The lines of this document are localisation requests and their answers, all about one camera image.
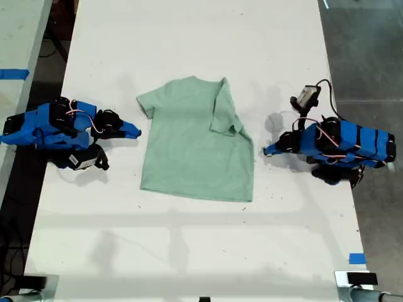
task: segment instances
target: red wire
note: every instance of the red wire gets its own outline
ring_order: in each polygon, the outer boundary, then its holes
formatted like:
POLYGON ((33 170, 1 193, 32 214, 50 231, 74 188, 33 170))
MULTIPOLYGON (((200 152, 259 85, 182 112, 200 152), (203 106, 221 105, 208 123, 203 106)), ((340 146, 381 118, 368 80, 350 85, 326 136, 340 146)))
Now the red wire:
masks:
POLYGON ((72 109, 72 110, 66 112, 66 114, 69 115, 69 114, 71 114, 71 113, 73 113, 73 112, 82 112, 82 113, 85 113, 86 116, 87 116, 87 117, 89 118, 89 120, 91 121, 91 124, 92 124, 94 130, 97 131, 98 133, 103 133, 103 130, 102 130, 102 131, 98 131, 98 129, 95 127, 93 118, 90 117, 87 112, 85 112, 85 111, 83 111, 83 110, 80 110, 80 109, 72 109))

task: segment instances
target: white wire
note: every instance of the white wire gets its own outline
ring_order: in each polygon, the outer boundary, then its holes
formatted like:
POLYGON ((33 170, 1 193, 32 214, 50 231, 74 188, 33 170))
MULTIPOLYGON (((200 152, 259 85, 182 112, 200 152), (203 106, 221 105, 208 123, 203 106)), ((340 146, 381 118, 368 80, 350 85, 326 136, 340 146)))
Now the white wire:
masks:
POLYGON ((95 130, 96 132, 98 132, 98 133, 103 133, 103 130, 102 130, 102 131, 98 131, 98 129, 95 127, 95 124, 94 124, 94 121, 93 121, 92 117, 90 117, 87 112, 85 112, 85 111, 83 111, 83 110, 80 110, 80 109, 72 109, 72 110, 66 112, 66 114, 69 115, 69 114, 71 114, 71 113, 73 113, 73 112, 82 112, 82 113, 85 113, 86 116, 87 116, 87 117, 89 118, 89 120, 91 121, 91 124, 92 124, 94 130, 95 130))
POLYGON ((74 110, 73 107, 71 106, 71 104, 72 104, 73 102, 76 102, 76 101, 77 101, 76 99, 72 99, 72 100, 70 101, 70 103, 69 103, 70 110, 74 110))

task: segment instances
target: cable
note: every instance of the cable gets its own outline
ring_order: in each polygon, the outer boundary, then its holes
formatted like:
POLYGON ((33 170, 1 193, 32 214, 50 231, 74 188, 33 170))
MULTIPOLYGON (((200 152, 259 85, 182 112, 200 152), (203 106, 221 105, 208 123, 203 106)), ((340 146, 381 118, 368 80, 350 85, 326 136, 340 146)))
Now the cable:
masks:
POLYGON ((49 57, 51 57, 52 55, 54 55, 55 53, 56 53, 56 51, 57 51, 57 48, 55 47, 55 49, 54 49, 54 51, 53 52, 51 52, 50 54, 48 54, 48 55, 39 55, 38 56, 38 58, 49 58, 49 57))
MULTIPOLYGON (((313 118, 297 118, 297 119, 292 123, 292 130, 293 130, 293 131, 294 131, 294 125, 295 125, 295 123, 296 123, 297 121, 299 121, 299 120, 314 121, 314 122, 316 122, 318 125, 320 125, 320 123, 319 123, 317 120, 314 120, 313 118)), ((335 145, 337 148, 339 147, 339 144, 338 144, 325 130, 323 130, 320 126, 316 126, 316 128, 318 128, 319 131, 320 131, 321 133, 323 133, 323 135, 324 135, 325 137, 327 137, 327 138, 333 143, 333 145, 335 145)))
POLYGON ((96 132, 98 132, 98 133, 103 133, 103 130, 102 130, 102 131, 98 131, 98 129, 95 127, 94 120, 93 120, 93 118, 91 117, 90 114, 88 114, 87 112, 85 112, 85 111, 83 111, 83 110, 80 110, 80 109, 73 109, 73 110, 70 110, 70 111, 66 112, 66 114, 69 115, 69 114, 71 114, 71 113, 73 113, 73 112, 80 112, 80 113, 84 113, 85 115, 87 115, 88 118, 91 120, 91 124, 92 124, 94 130, 95 130, 96 132))
POLYGON ((342 117, 338 114, 338 112, 336 111, 336 109, 334 108, 333 100, 332 100, 332 96, 333 96, 332 84, 330 83, 330 81, 329 81, 328 79, 323 79, 323 80, 320 80, 318 83, 316 83, 316 86, 319 86, 319 84, 322 83, 322 82, 326 82, 327 85, 329 86, 330 106, 332 107, 332 110, 333 110, 334 114, 337 115, 337 117, 338 117, 340 120, 345 121, 345 119, 342 118, 342 117))

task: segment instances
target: black cable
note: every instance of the black cable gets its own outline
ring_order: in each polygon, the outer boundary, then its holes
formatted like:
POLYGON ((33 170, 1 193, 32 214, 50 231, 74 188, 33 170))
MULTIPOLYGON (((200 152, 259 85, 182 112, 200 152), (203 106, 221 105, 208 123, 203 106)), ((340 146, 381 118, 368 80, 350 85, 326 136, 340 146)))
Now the black cable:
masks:
POLYGON ((54 55, 56 53, 56 51, 57 51, 57 48, 55 48, 53 52, 51 52, 51 53, 49 53, 47 55, 39 55, 38 58, 49 58, 52 55, 54 55))
POLYGON ((330 92, 330 93, 329 93, 329 94, 330 94, 330 106, 332 107, 332 110, 333 110, 334 114, 337 115, 337 117, 338 117, 340 120, 345 121, 346 119, 345 119, 345 118, 342 118, 342 117, 338 114, 338 112, 336 111, 336 109, 334 108, 333 100, 332 100, 332 95, 333 95, 332 84, 330 83, 330 81, 329 81, 328 79, 323 79, 323 80, 320 80, 318 83, 316 83, 316 86, 319 86, 319 84, 322 83, 322 82, 326 82, 327 85, 329 86, 329 92, 330 92))

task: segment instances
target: floor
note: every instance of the floor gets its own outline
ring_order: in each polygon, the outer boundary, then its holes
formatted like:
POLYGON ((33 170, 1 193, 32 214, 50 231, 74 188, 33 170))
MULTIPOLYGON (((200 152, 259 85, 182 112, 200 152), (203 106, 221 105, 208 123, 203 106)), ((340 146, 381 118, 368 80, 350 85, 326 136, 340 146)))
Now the floor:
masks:
MULTIPOLYGON (((403 140, 403 134, 398 131, 403 126, 403 73, 400 74, 403 69, 403 0, 318 2, 339 114, 357 124, 383 129, 396 136, 398 156, 395 171, 367 169, 363 181, 353 190, 353 196, 369 270, 378 274, 379 289, 403 294, 403 257, 400 256, 403 250, 403 204, 399 200, 403 190, 399 186, 403 180, 402 160, 399 160, 403 149, 399 148, 399 142, 403 140)), ((64 46, 68 49, 69 42, 64 42, 64 46)), ((53 51, 52 42, 44 40, 40 52, 44 58, 38 59, 29 106, 37 106, 60 95, 65 62, 57 52, 46 57, 53 51)), ((30 153, 17 151, 16 162, 19 164, 14 164, 10 178, 18 177, 21 167, 26 169, 30 165, 30 153)), ((37 175, 44 173, 41 163, 31 168, 37 175)), ((26 250, 35 220, 35 196, 40 194, 40 185, 33 188, 28 205, 11 202, 19 200, 19 194, 23 193, 18 186, 9 186, 9 202, 4 203, 1 211, 32 213, 31 218, 25 218, 20 224, 26 250)), ((14 241, 11 239, 10 246, 18 247, 18 237, 14 241)), ((16 266, 15 273, 23 270, 18 263, 16 266)))

